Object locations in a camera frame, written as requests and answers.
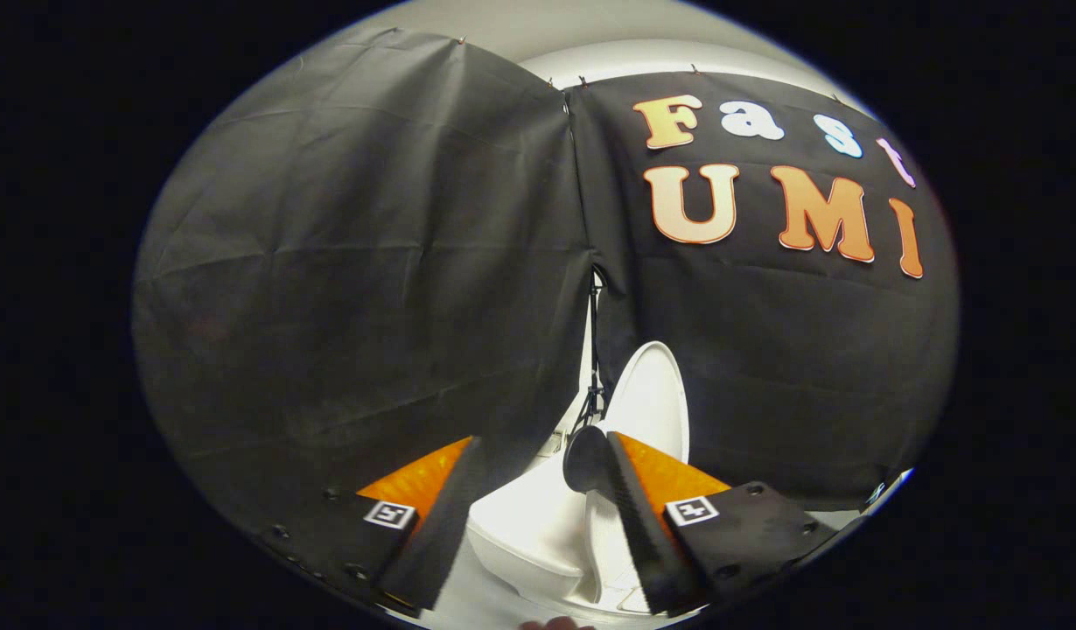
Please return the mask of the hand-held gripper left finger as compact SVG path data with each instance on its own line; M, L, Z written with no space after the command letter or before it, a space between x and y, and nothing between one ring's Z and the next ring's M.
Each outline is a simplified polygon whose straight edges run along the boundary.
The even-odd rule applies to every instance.
M355 605L431 610L485 473L482 439L461 438L357 490L327 487L261 525L258 542Z

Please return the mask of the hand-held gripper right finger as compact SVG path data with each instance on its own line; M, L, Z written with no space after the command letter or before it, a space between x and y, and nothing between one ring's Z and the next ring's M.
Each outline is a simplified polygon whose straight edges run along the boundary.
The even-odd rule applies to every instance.
M611 431L611 490L651 613L733 606L793 576L837 541L770 484L731 486Z

